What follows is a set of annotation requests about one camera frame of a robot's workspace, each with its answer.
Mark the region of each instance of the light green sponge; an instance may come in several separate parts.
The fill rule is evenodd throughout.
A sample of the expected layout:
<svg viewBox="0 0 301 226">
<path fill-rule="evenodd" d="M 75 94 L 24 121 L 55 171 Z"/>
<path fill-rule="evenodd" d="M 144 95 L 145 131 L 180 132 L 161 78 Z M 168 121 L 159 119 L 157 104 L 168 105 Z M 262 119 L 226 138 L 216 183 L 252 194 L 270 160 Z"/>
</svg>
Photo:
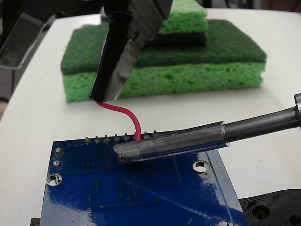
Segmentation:
<svg viewBox="0 0 301 226">
<path fill-rule="evenodd" d="M 266 54 L 228 21 L 209 20 L 208 27 L 206 46 L 144 48 L 120 97 L 259 87 Z M 79 41 L 79 36 L 90 35 L 79 30 L 70 43 Z M 74 46 L 76 51 L 68 46 L 62 61 L 67 102 L 88 100 L 99 59 L 97 45 L 92 37 L 90 40 Z"/>
<path fill-rule="evenodd" d="M 195 0 L 174 0 L 166 20 L 152 45 L 203 44 L 208 30 L 207 11 Z"/>
</svg>

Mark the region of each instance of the hole in black plastic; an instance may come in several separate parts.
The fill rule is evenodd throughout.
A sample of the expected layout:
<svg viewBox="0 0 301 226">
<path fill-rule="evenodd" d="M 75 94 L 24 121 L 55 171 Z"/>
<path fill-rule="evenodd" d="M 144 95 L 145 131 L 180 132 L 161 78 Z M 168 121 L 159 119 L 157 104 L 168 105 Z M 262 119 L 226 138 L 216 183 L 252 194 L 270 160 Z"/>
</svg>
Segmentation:
<svg viewBox="0 0 301 226">
<path fill-rule="evenodd" d="M 297 215 L 292 215 L 290 217 L 290 224 L 291 225 L 299 225 L 301 222 L 301 218 Z"/>
<path fill-rule="evenodd" d="M 264 220 L 269 217 L 270 210 L 267 206 L 258 205 L 252 210 L 252 214 L 257 220 Z"/>
<path fill-rule="evenodd" d="M 209 169 L 209 164 L 205 161 L 196 161 L 192 168 L 198 173 L 205 173 Z"/>
</svg>

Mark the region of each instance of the metal pin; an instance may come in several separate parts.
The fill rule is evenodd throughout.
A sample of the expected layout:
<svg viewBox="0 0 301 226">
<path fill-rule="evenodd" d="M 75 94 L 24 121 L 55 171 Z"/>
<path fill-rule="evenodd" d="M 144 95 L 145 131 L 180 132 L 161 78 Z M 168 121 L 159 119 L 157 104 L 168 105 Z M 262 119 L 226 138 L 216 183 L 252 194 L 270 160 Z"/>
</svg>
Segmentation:
<svg viewBox="0 0 301 226">
<path fill-rule="evenodd" d="M 109 142 L 110 140 L 111 139 L 107 135 L 104 136 L 104 139 L 103 139 L 104 142 Z"/>
<path fill-rule="evenodd" d="M 125 141 L 127 141 L 127 140 L 130 139 L 130 136 L 128 136 L 128 135 L 125 133 L 123 139 L 124 139 Z"/>
<path fill-rule="evenodd" d="M 159 133 L 157 133 L 156 130 L 154 131 L 154 133 L 152 133 L 152 136 L 153 136 L 153 137 L 156 137 L 156 136 L 158 136 L 158 135 L 159 135 Z"/>
<path fill-rule="evenodd" d="M 122 156 L 118 155 L 118 164 L 119 165 L 127 165 L 132 164 L 133 162 L 131 160 L 128 160 L 126 158 L 123 158 Z"/>
<path fill-rule="evenodd" d="M 146 139 L 146 138 L 150 138 L 150 136 L 147 134 L 147 132 L 145 131 L 144 134 L 142 135 L 143 139 Z"/>
<path fill-rule="evenodd" d="M 100 143 L 100 141 L 101 141 L 100 138 L 98 138 L 98 136 L 96 136 L 94 139 L 94 142 L 98 144 L 98 143 Z"/>
<path fill-rule="evenodd" d="M 132 135 L 133 140 L 136 140 L 136 132 L 134 133 L 134 135 Z"/>
<path fill-rule="evenodd" d="M 87 144 L 90 144 L 90 143 L 91 143 L 91 140 L 88 137 L 86 137 L 85 138 L 85 144 L 87 145 Z"/>
<path fill-rule="evenodd" d="M 120 138 L 117 136 L 117 134 L 115 134 L 115 136 L 114 136 L 114 141 L 120 141 Z"/>
<path fill-rule="evenodd" d="M 61 153 L 63 150 L 62 148 L 58 147 L 56 150 L 55 150 L 55 153 Z"/>
<path fill-rule="evenodd" d="M 54 161 L 54 162 L 53 162 L 53 166 L 59 166 L 60 164 L 61 164 L 60 161 Z"/>
</svg>

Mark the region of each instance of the metal soldering iron shaft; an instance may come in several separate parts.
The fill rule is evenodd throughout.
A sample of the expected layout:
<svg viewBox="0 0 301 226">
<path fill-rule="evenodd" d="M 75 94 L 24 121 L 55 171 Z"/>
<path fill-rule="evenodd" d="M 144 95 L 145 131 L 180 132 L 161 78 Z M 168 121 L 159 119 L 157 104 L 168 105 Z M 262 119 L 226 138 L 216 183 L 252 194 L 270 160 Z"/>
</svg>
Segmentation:
<svg viewBox="0 0 301 226">
<path fill-rule="evenodd" d="M 295 95 L 296 107 L 242 121 L 178 130 L 157 137 L 118 144 L 114 150 L 131 161 L 174 157 L 226 147 L 229 142 L 256 137 L 300 126 L 301 94 Z"/>
<path fill-rule="evenodd" d="M 296 107 L 224 125 L 225 140 L 232 142 L 300 126 Z"/>
</svg>

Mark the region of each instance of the mounting hole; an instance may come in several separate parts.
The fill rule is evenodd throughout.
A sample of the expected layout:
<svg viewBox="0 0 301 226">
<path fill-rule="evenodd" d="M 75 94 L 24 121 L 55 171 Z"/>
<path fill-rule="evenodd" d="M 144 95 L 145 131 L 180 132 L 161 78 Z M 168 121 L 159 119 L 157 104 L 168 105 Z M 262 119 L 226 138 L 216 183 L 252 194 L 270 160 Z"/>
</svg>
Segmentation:
<svg viewBox="0 0 301 226">
<path fill-rule="evenodd" d="M 301 223 L 301 218 L 297 215 L 292 215 L 289 220 L 291 225 L 299 225 Z"/>
<path fill-rule="evenodd" d="M 267 206 L 258 205 L 252 210 L 252 214 L 257 220 L 264 220 L 269 217 L 270 210 Z"/>
<path fill-rule="evenodd" d="M 46 184 L 48 184 L 49 186 L 58 186 L 59 184 L 61 184 L 62 180 L 63 178 L 61 175 L 51 174 L 47 177 Z"/>
<path fill-rule="evenodd" d="M 209 164 L 205 161 L 196 161 L 192 168 L 198 173 L 205 173 L 209 169 Z"/>
</svg>

